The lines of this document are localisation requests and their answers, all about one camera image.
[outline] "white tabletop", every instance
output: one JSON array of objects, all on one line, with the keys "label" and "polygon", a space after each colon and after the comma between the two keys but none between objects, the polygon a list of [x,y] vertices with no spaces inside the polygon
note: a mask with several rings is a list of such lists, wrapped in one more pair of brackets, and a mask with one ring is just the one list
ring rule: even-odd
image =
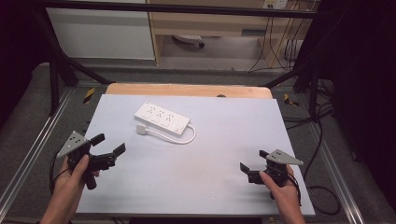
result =
[{"label": "white tabletop", "polygon": [[[191,119],[197,131],[179,146],[135,132],[134,113],[150,102]],[[104,133],[94,155],[125,143],[116,166],[85,189],[78,213],[143,216],[265,216],[278,214],[263,185],[248,183],[239,162],[264,170],[259,150],[294,156],[276,100],[186,96],[103,95],[86,133]],[[188,129],[178,140],[191,137]],[[299,167],[302,212],[314,215]]]}]

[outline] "white power strip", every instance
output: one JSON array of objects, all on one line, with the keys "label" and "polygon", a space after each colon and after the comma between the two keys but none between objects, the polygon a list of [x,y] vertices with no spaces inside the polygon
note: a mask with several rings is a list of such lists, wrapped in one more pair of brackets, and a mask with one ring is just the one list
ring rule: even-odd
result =
[{"label": "white power strip", "polygon": [[145,102],[134,117],[178,135],[184,132],[190,122],[190,119],[186,117],[149,102]]}]

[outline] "human hand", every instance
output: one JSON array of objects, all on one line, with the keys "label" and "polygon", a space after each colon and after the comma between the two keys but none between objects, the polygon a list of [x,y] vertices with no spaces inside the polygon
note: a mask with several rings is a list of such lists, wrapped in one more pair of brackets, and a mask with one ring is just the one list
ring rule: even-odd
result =
[{"label": "human hand", "polygon": [[[41,224],[69,223],[78,208],[78,203],[85,185],[81,177],[88,167],[89,160],[88,155],[84,155],[73,173],[67,171],[59,175],[47,211],[40,221]],[[64,158],[61,171],[67,170],[68,167],[66,157]]]},{"label": "human hand", "polygon": [[[294,175],[293,170],[287,165],[288,173]],[[260,171],[262,182],[274,195],[277,209],[285,223],[305,223],[300,210],[297,189],[288,180],[284,187],[280,188],[267,173]]]}]

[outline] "plug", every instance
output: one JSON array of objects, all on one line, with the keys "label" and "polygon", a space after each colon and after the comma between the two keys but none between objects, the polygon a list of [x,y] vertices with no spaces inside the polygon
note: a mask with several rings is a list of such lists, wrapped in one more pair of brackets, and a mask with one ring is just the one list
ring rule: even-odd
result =
[{"label": "plug", "polygon": [[146,129],[147,129],[147,126],[146,126],[146,125],[143,125],[143,124],[138,124],[138,125],[136,125],[136,132],[137,132],[138,134],[145,135],[146,132],[147,132]]}]

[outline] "white cable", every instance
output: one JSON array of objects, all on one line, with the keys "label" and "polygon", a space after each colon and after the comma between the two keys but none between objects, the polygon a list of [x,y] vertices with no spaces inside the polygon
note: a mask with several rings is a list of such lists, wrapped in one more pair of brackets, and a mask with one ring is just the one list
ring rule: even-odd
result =
[{"label": "white cable", "polygon": [[194,140],[194,138],[196,136],[195,128],[192,127],[192,125],[190,125],[190,124],[188,124],[187,127],[191,128],[194,131],[194,134],[193,134],[193,136],[192,136],[192,138],[190,140],[185,141],[185,142],[180,142],[180,141],[172,139],[172,138],[170,138],[170,137],[168,137],[168,136],[166,136],[166,135],[164,135],[162,133],[157,133],[155,131],[152,131],[145,125],[137,125],[136,126],[136,131],[137,131],[137,133],[142,134],[142,135],[144,135],[146,133],[155,133],[155,134],[159,135],[160,137],[168,140],[171,143],[175,143],[175,144],[179,144],[179,145],[185,145],[185,144],[188,144],[188,143],[192,142],[192,140]]},{"label": "white cable", "polygon": [[317,3],[317,0],[314,0],[314,4],[312,5],[311,9],[309,9],[309,11],[314,10],[314,6],[315,6],[316,3]]}]

